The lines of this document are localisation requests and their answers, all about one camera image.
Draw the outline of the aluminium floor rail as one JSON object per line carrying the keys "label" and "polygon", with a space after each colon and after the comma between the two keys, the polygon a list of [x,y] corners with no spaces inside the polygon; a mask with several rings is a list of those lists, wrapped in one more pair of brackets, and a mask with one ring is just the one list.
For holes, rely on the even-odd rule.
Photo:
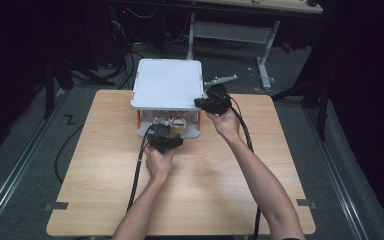
{"label": "aluminium floor rail", "polygon": [[40,141],[42,140],[45,132],[47,131],[50,123],[52,122],[56,112],[60,109],[60,107],[64,104],[67,97],[70,94],[70,90],[62,90],[60,89],[56,95],[56,104],[50,110],[49,113],[45,114],[45,117],[41,119],[38,127],[35,132],[31,136],[28,144],[18,157],[15,162],[11,172],[6,178],[5,182],[1,185],[0,188],[0,215],[5,209],[7,203],[11,199],[14,191],[16,190],[19,182],[23,178],[27,168],[29,167],[30,162],[32,161],[32,155],[36,151],[36,148]]}
{"label": "aluminium floor rail", "polygon": [[323,159],[327,167],[327,172],[328,172],[329,178],[331,179],[331,184],[334,188],[334,191],[338,198],[342,212],[348,222],[348,225],[354,236],[354,239],[369,240],[367,231],[357,212],[355,203],[351,198],[351,195],[346,185],[344,184],[341,174],[335,164],[333,155],[328,147],[328,144],[325,140],[322,139],[321,135],[318,132],[315,114],[313,113],[312,110],[308,110],[308,109],[304,109],[303,112],[307,121],[310,124],[313,134],[315,135],[319,148],[321,149]]}

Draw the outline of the black metal stand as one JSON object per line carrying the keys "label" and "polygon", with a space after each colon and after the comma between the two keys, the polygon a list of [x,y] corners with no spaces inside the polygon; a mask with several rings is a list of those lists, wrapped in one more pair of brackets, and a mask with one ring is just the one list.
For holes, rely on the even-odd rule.
{"label": "black metal stand", "polygon": [[113,85],[113,82],[92,73],[84,67],[76,65],[68,59],[51,58],[46,65],[46,101],[44,119],[49,119],[55,109],[55,82],[58,82],[63,90],[71,90],[74,87],[74,82],[71,76],[72,70],[79,72],[92,82],[102,85]]}
{"label": "black metal stand", "polygon": [[272,96],[273,101],[279,101],[288,96],[302,96],[301,107],[317,109],[316,129],[322,140],[325,138],[325,123],[327,118],[329,84],[323,80],[310,80],[295,85],[285,91]]}

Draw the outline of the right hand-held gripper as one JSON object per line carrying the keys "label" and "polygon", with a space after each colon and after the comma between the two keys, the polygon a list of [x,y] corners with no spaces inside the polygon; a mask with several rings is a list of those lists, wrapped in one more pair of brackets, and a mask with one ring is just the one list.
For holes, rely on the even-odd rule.
{"label": "right hand-held gripper", "polygon": [[196,107],[212,113],[223,115],[232,106],[231,97],[227,92],[224,83],[236,80],[237,76],[215,77],[213,80],[205,82],[206,98],[196,98],[194,104]]}

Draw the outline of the person's left hand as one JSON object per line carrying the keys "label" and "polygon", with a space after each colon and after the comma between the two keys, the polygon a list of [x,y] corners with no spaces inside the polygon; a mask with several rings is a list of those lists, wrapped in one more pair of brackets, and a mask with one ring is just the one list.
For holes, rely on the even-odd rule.
{"label": "person's left hand", "polygon": [[175,150],[171,149],[165,153],[160,153],[155,148],[147,146],[145,148],[146,167],[151,175],[153,182],[164,183],[169,176],[172,166]]}

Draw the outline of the desk with white legs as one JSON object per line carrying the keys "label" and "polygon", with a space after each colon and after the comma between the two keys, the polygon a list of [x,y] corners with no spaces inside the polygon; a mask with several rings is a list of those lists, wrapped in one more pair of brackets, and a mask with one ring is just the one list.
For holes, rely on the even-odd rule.
{"label": "desk with white legs", "polygon": [[[323,8],[317,0],[186,0],[193,7],[232,7],[234,10],[256,10],[269,13],[315,14],[321,15]],[[233,23],[221,20],[197,21],[192,13],[189,20],[188,52],[186,59],[193,59],[195,38],[225,40],[243,43],[263,44],[262,55],[256,58],[260,80],[264,90],[271,89],[271,78],[267,74],[266,61],[277,35],[280,20],[273,20],[270,27],[246,25],[240,21],[244,17],[236,17]]]}

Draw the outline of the person's right hand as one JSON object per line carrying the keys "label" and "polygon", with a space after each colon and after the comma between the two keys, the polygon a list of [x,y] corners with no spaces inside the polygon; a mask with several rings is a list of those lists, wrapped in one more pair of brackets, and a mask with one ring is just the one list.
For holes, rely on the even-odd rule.
{"label": "person's right hand", "polygon": [[231,141],[240,138],[239,119],[231,109],[227,110],[222,115],[216,115],[207,112],[206,116],[213,122],[217,133],[225,141]]}

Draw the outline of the white shoe rack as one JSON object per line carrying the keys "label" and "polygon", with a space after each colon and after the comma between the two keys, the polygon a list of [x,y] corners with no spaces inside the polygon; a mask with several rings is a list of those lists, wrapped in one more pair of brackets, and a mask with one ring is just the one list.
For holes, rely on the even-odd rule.
{"label": "white shoe rack", "polygon": [[196,60],[141,59],[139,61],[131,106],[138,111],[137,133],[145,134],[159,115],[183,117],[182,138],[200,136],[200,109],[194,104],[204,96],[202,67]]}

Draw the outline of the grey tape strip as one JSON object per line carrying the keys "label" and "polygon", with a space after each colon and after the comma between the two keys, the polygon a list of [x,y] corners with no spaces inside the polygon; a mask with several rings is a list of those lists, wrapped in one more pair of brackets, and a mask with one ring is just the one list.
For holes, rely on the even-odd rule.
{"label": "grey tape strip", "polygon": [[317,204],[308,199],[296,199],[298,206],[307,206],[309,209],[317,209]]}
{"label": "grey tape strip", "polygon": [[69,203],[67,202],[52,202],[46,203],[44,206],[44,211],[52,211],[52,210],[66,210],[68,208]]}

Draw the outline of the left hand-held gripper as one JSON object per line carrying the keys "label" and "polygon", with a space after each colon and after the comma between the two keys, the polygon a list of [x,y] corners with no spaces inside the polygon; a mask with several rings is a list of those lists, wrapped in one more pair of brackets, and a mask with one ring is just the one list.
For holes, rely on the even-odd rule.
{"label": "left hand-held gripper", "polygon": [[149,145],[164,154],[167,150],[177,148],[183,144],[179,134],[173,135],[171,128],[162,124],[152,124],[147,133]]}

